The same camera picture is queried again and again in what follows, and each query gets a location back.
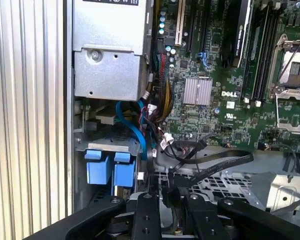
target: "cpu socket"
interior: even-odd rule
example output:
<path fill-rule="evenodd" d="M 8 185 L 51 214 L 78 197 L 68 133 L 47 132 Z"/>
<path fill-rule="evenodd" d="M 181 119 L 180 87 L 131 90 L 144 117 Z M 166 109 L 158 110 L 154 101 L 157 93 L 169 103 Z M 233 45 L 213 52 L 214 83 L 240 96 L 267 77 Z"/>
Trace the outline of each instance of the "cpu socket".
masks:
<path fill-rule="evenodd" d="M 269 97 L 276 100 L 277 127 L 300 134 L 300 125 L 285 123 L 279 116 L 279 99 L 300 101 L 300 39 L 283 34 L 274 50 L 269 75 Z"/>

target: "ribbed metal panel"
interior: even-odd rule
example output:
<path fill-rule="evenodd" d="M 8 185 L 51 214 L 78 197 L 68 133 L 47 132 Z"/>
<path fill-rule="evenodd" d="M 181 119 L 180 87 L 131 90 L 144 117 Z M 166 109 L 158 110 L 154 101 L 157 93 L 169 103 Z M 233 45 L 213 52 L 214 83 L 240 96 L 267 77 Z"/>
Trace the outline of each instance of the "ribbed metal panel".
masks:
<path fill-rule="evenodd" d="M 187 78 L 183 103 L 187 105 L 209 105 L 212 91 L 212 80 L 205 78 Z"/>
<path fill-rule="evenodd" d="M 0 0 L 0 240 L 66 215 L 63 0 Z"/>

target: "motherboard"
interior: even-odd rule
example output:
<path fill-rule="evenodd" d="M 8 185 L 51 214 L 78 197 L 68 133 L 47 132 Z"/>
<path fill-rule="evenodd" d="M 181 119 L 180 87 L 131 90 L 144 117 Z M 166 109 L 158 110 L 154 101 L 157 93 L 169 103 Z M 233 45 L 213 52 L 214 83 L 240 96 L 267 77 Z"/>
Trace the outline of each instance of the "motherboard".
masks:
<path fill-rule="evenodd" d="M 300 153 L 300 1 L 163 0 L 157 19 L 174 95 L 165 132 Z"/>

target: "silver heatsink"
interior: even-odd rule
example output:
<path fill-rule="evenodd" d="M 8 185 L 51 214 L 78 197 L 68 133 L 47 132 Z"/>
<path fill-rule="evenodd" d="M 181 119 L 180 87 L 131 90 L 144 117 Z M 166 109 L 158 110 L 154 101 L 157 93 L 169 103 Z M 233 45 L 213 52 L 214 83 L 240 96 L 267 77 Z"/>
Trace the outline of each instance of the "silver heatsink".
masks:
<path fill-rule="evenodd" d="M 183 103 L 187 105 L 209 105 L 213 81 L 203 77 L 187 78 Z"/>

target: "green circuit board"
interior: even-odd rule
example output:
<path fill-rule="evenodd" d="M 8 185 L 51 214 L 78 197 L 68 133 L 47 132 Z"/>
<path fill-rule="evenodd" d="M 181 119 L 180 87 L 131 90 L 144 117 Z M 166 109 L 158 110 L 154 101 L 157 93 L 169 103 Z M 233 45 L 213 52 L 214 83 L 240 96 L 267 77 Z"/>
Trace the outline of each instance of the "green circuit board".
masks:
<path fill-rule="evenodd" d="M 169 12 L 169 1 L 163 1 L 161 10 L 165 11 L 164 34 L 173 36 L 176 30 L 176 15 Z M 191 1 L 186 1 L 183 29 L 189 29 L 191 19 Z M 289 2 L 286 9 L 279 16 L 275 30 L 275 43 L 282 34 L 286 34 L 289 40 L 300 40 L 300 26 L 287 24 L 289 18 L 300 15 L 300 9 L 295 9 L 295 2 Z M 245 82 L 245 69 L 247 59 L 243 58 L 236 69 L 224 69 L 221 65 L 221 46 L 224 39 L 224 25 L 229 1 L 224 1 L 224 13 L 220 16 L 219 0 L 212 0 L 209 10 L 209 24 L 206 37 L 207 64 L 204 67 L 196 58 L 200 51 L 202 36 L 202 17 L 205 0 L 198 0 L 194 29 L 192 51 L 187 52 L 187 45 L 171 46 L 176 50 L 175 61 L 169 68 L 169 80 L 174 90 L 174 106 L 170 116 L 162 127 L 166 132 L 173 134 L 177 140 L 197 141 L 208 133 L 218 133 L 232 146 L 246 150 L 257 149 L 259 143 L 286 144 L 300 153 L 300 133 L 277 127 L 277 114 L 286 123 L 293 126 L 300 125 L 300 101 L 295 99 L 279 99 L 278 110 L 276 100 L 271 98 L 266 90 L 262 106 L 257 107 L 253 101 L 248 104 L 243 99 L 245 93 L 253 89 L 253 81 Z M 246 34 L 246 41 L 255 41 L 256 49 L 261 46 L 261 37 L 256 40 L 255 35 Z M 275 72 L 278 78 L 280 66 Z M 256 74 L 257 66 L 252 65 L 252 75 Z M 210 103 L 207 105 L 184 104 L 186 80 L 189 78 L 204 77 L 211 80 Z M 219 145 L 217 140 L 211 140 L 209 144 Z"/>

